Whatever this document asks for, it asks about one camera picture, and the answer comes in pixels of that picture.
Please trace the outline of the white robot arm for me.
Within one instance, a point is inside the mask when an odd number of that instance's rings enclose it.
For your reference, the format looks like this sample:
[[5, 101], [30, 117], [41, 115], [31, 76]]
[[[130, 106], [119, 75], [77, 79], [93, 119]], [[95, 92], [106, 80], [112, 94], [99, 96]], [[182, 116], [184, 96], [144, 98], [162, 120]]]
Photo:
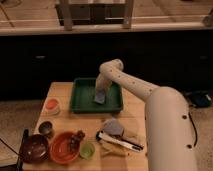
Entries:
[[106, 90], [115, 82], [145, 102], [149, 171], [198, 171], [184, 96], [174, 88], [126, 74], [123, 68], [120, 59], [102, 63], [96, 90]]

